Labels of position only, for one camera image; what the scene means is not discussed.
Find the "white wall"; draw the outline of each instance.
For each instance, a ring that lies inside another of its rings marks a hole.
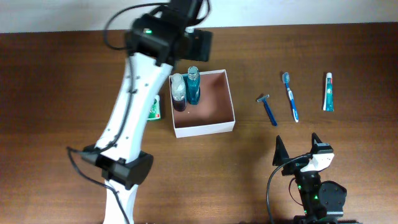
[[[0,32],[100,30],[116,11],[148,2],[157,0],[0,0]],[[211,5],[201,27],[398,21],[398,0],[211,0]],[[128,29],[149,9],[127,12],[111,28]]]

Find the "white bottle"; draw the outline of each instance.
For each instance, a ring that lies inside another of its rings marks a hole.
[[[173,107],[177,111],[184,111],[187,107],[187,89],[181,74],[172,75]]]

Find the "toothbrush head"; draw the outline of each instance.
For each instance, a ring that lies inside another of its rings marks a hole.
[[[285,72],[285,73],[282,75],[282,81],[283,81],[283,83],[285,83],[285,84],[290,82],[289,73]]]

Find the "toothbrush handle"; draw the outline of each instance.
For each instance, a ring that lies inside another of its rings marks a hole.
[[[292,104],[292,112],[293,112],[293,118],[294,121],[297,123],[299,121],[299,114],[297,113],[296,105],[294,104],[294,97],[293,97],[293,92],[290,90],[290,88],[287,90],[290,98],[290,102]]]
[[[271,120],[272,125],[278,126],[278,124],[276,123],[276,120],[274,118],[274,115],[272,114],[271,109],[269,108],[268,103],[267,103],[266,100],[264,100],[264,107],[266,108],[268,117]]]

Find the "teal toothpaste tube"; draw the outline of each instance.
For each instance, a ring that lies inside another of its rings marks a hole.
[[[324,111],[334,111],[333,106],[333,78],[331,73],[326,74],[326,85],[325,85],[325,99],[323,100],[323,110]]]

